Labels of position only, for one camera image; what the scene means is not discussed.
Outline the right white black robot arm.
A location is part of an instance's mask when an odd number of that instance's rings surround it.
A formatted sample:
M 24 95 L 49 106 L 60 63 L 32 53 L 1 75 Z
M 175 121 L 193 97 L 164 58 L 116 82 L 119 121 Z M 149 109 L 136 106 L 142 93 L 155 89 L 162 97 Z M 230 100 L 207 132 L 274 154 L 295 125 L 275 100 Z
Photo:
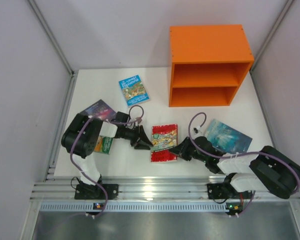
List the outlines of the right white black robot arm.
M 186 137 L 169 152 L 185 161 L 199 160 L 211 173 L 225 175 L 222 191 L 228 198 L 252 191 L 289 199 L 300 189 L 300 166 L 269 145 L 258 152 L 229 154 L 198 136 Z

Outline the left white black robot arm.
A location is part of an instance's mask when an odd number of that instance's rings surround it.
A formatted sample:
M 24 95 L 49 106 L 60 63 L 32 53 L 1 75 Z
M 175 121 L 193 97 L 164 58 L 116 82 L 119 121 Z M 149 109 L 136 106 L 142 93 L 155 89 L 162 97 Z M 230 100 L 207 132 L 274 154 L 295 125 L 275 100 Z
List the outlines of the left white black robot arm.
M 81 182 L 88 186 L 102 185 L 102 175 L 92 156 L 100 136 L 128 140 L 136 150 L 153 147 L 140 124 L 141 120 L 141 116 L 132 120 L 129 114 L 120 111 L 111 120 L 84 113 L 74 117 L 61 138 L 61 146 L 69 153 L 71 163 L 80 173 Z

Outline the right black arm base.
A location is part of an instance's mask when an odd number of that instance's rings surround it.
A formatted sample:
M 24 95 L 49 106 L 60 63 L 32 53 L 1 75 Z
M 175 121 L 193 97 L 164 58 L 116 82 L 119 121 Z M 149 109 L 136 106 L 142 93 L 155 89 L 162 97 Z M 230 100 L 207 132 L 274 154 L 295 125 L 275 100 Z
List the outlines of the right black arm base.
M 234 178 L 235 173 L 230 173 L 225 177 L 222 183 L 208 183 L 207 194 L 210 200 L 214 200 L 216 203 L 223 204 L 226 200 L 232 199 L 250 199 L 253 195 L 252 191 L 237 191 L 231 185 L 231 180 Z

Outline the red treehouse book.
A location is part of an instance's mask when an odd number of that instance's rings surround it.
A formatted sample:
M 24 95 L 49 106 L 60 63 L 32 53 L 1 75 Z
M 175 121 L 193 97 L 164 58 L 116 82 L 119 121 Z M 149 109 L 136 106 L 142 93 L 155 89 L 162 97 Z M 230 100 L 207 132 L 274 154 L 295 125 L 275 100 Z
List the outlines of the red treehouse book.
M 178 125 L 154 125 L 151 129 L 151 163 L 168 163 L 177 160 L 177 156 L 169 152 L 178 144 Z

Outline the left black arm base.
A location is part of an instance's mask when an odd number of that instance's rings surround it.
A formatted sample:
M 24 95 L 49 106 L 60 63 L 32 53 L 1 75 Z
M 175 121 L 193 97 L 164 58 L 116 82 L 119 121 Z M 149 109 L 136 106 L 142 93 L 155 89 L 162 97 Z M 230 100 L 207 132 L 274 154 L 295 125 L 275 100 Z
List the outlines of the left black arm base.
M 98 183 L 104 188 L 109 200 L 114 200 L 119 194 L 118 184 Z M 78 177 L 73 177 L 70 181 L 70 186 L 75 190 L 75 200 L 105 200 L 106 195 L 104 191 L 96 186 L 83 183 Z

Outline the dark purple galaxy book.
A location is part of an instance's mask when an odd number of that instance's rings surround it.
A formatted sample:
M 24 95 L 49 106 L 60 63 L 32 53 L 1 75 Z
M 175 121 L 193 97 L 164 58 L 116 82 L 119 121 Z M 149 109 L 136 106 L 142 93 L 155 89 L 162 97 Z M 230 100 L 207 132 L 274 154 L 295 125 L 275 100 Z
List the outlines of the dark purple galaxy book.
M 102 99 L 93 103 L 80 112 L 83 115 L 98 118 L 100 120 L 111 120 L 116 116 L 116 112 Z

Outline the teal ocean cover book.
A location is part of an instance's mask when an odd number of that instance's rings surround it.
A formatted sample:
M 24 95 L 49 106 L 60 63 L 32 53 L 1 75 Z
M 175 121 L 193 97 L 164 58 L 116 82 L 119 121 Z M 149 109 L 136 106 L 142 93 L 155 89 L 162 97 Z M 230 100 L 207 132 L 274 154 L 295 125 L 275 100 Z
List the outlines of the teal ocean cover book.
M 214 148 L 229 154 L 246 153 L 253 140 L 250 136 L 216 119 L 210 122 L 204 136 Z

